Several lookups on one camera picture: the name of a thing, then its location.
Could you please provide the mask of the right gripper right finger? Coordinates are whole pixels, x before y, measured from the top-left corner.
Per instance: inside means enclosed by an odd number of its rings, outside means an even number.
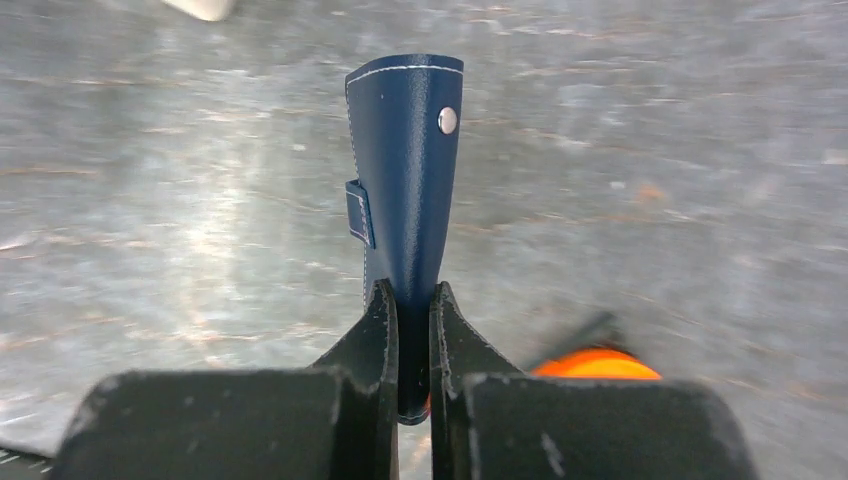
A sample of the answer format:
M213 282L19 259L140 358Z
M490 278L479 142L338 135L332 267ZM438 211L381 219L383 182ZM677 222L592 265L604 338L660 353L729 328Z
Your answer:
M683 380L539 377L462 316L449 284L430 305L437 479L755 479L741 427Z

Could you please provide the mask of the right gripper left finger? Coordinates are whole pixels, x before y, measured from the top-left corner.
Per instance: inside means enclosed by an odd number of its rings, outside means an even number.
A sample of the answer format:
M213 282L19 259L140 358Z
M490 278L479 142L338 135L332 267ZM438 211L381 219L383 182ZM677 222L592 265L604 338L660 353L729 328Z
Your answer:
M53 479L395 479L398 315L372 287L361 319L298 369L142 371L101 380Z

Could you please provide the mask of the blue card holder wallet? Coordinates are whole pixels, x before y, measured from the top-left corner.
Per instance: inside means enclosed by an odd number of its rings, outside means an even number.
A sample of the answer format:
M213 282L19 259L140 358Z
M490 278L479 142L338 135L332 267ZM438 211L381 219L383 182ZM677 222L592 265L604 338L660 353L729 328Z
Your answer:
M364 245L363 294L389 283L398 315L398 420L428 416L429 305L446 244L464 63L436 54L377 58L345 78L356 178L349 231Z

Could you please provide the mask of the white plastic tray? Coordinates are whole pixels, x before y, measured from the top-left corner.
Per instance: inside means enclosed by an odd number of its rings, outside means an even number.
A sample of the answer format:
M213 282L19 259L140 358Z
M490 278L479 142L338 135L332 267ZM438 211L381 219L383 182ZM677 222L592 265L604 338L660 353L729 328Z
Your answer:
M173 7L193 18L218 22L225 19L233 10L236 0L162 0L162 3Z

